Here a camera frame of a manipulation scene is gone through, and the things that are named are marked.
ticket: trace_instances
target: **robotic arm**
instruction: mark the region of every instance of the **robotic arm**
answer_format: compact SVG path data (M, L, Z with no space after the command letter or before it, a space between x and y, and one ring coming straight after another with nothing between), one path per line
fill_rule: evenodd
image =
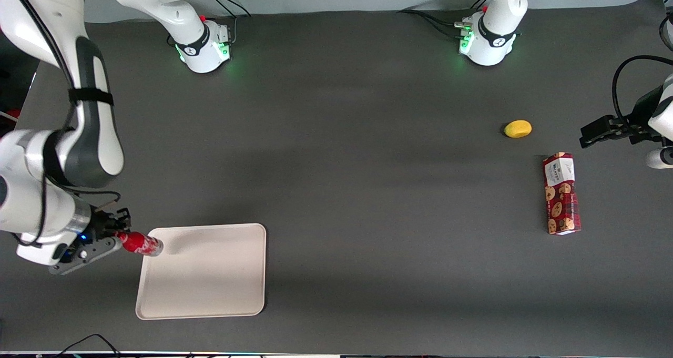
M582 148L591 147L597 142L629 138L631 144L642 141L654 141L661 148L647 154L647 165L653 169L673 168L673 75L668 76L664 84L643 95L636 102L633 111L623 116L616 102L616 81L621 70L637 59L663 58L656 56L634 56L622 63L615 72L613 79L614 115L605 115L582 127L579 143Z
M206 73L229 59L227 28L202 21L185 1L117 1L159 20L191 70ZM124 166L105 61L87 37L83 10L84 0L0 0L3 33L60 67L70 87L64 128L15 130L0 140L0 228L14 234L17 255L52 265L53 274L115 252L116 234L130 226L127 210L103 212L69 187L104 187Z
M479 65L500 63L512 51L516 28L527 10L527 0L493 0L487 11L478 11L454 25L463 36L458 51Z

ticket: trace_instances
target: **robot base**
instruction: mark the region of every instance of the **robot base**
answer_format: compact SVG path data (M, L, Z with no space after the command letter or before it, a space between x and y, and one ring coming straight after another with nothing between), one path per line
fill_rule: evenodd
M512 35L512 38L509 39L509 41L504 41L505 39L502 39L503 41L500 47L491 46L488 39L479 32L479 28L471 27L478 25L478 21L483 15L484 13L479 11L478 13L463 18L462 24L456 23L457 25L469 26L461 27L461 35L463 35L463 38L461 40L461 45L458 48L458 53L468 56L469 59L476 64L493 66L499 64L500 61L512 51L512 43L514 42L516 35Z
M209 29L208 39L204 47L196 54L190 54L189 47L183 51L177 45L175 48L180 59L195 73L209 73L216 70L222 63L231 58L229 44L229 29L226 25L219 25L214 21L205 21Z

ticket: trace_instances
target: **red bottle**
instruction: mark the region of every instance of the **red bottle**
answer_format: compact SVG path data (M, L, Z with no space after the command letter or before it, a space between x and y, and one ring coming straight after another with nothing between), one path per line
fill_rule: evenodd
M164 243L156 238L146 236L140 232L126 233L118 231L115 236L122 241L122 246L131 253L156 257L164 249Z

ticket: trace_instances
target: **black cable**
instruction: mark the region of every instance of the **black cable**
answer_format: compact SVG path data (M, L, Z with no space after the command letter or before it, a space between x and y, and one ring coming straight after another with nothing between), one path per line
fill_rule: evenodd
M86 336L86 337L84 337L83 339L77 341L76 343L73 343L73 344L68 345L67 348L63 349L63 350L62 350L60 353L58 353L56 356L57 356L57 357L58 357L58 356L61 356L61 355L62 355L63 353L65 353L66 351L69 351L73 346L75 346L75 345L77 345L77 344L80 344L80 343L86 341L87 339L90 339L91 337L98 337L99 339L103 340L103 342L106 343L106 344L109 346L110 350L113 351L113 353L115 354L116 358L120 358L120 356L121 356L121 352L120 352L119 350L117 350L117 348L115 348L115 347L113 346L113 344L110 343L110 341L108 341L107 339L105 339L105 337L101 336L101 335L98 334L98 333L89 334L88 336Z
M482 8L482 6L484 6L484 4L486 4L486 2L488 2L488 0L483 0L483 1L481 2L481 4L479 4L479 5L476 7L476 9L478 10L479 8Z
M449 32L447 32L446 30L443 30L442 28L440 28L439 25L436 25L436 24L432 21L431 18L427 18L427 17L425 17L425 16L423 16L423 15L421 15L421 14L419 14L419 13L411 13L411 11L413 11L413 10L401 10L401 11L398 11L398 13L419 15L420 17L423 18L424 21L427 21L428 23L430 23L430 25L431 25L435 30L437 30L438 32L442 33L442 35L445 35L445 36L447 36L447 37L451 37L451 38L455 37L452 33L449 33Z
M219 3L219 5L222 6L222 7L229 13L229 15L231 15L231 17L236 18L236 15L234 15L233 12L232 12L231 10L229 10L229 9L224 5L224 3L222 3L222 2L219 1L219 0L215 0L215 1L216 1L217 3Z
M622 110L619 108L619 102L617 100L617 80L619 80L619 75L620 73L622 73L622 70L624 70L625 66L638 59L648 59L651 61L657 61L658 63L664 63L673 66L673 59L641 54L639 56L633 56L631 58L627 58L623 63L619 65L619 67L615 71L615 76L613 76L613 106L615 107L615 113L617 114L617 118L619 119L620 123L626 126L626 128L629 130L629 132L633 134L633 136L638 135L638 132L637 130L635 130L635 128L633 128L630 124L627 123L626 118L622 114Z
M436 23L441 24L441 25L446 25L446 26L449 26L449 27L453 27L453 26L454 26L454 23L451 23L451 22L448 22L448 21L443 21L443 20L441 20L440 18L437 18L437 17L435 17L435 16L432 16L432 15L430 15L430 14L428 14L428 13L424 13L423 11L418 11L418 10L399 10L398 12L399 12L399 13L403 13L403 14L419 15L419 16L422 16L423 18L428 18L428 19L430 19L430 20L432 20L432 21L435 21Z
M666 22L670 21L670 18L673 18L673 16L666 16L666 18L664 18L664 20L661 21L661 24L659 24L659 37L661 37L661 41L664 42L664 45L668 49L673 51L673 46L671 45L671 42L669 41L669 39L664 37L664 26L666 25Z
M44 231L44 222L46 222L46 171L43 170L42 182L41 182L41 204L40 204L40 223L38 225L38 233L35 235L35 238L31 242L24 242L21 238L14 233L12 236L20 246L36 246L39 248L42 246L41 243L38 243L38 240L43 234Z
M248 13L248 10L246 10L246 8L243 7L243 6L241 6L239 3L236 3L236 2L234 2L234 1L232 1L232 0L225 0L225 1L227 1L227 2L229 2L229 3L232 3L232 4L235 4L236 6L238 6L238 8L240 8L240 9L243 10L243 11L245 11L245 14L246 14L248 17L252 17L252 15L250 15L250 13Z
M480 2L481 2L481 0L474 1L474 3L470 6L470 8L474 8L474 6L476 6L476 4L480 3Z

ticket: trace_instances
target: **black strap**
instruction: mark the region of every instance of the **black strap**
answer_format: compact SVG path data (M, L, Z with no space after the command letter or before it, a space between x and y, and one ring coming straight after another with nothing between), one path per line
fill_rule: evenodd
M185 52L187 56L195 56L199 54L202 47L205 47L209 40L210 40L210 28L208 28L207 25L204 25L203 34L201 35L200 39L193 42L192 44L175 43L175 45L178 46L178 48L180 48L181 51Z
M106 93L100 89L94 89L92 87L68 90L68 97L70 97L70 101L74 103L77 101L101 101L109 104L110 106L115 105L112 94Z
M504 46L505 43L509 42L509 39L512 39L512 37L516 34L516 30L512 33L507 33L507 35L498 35L497 33L490 32L490 30L486 29L486 25L484 25L483 15L481 18L479 18L478 27L481 36L488 40L488 44L490 44L492 47Z

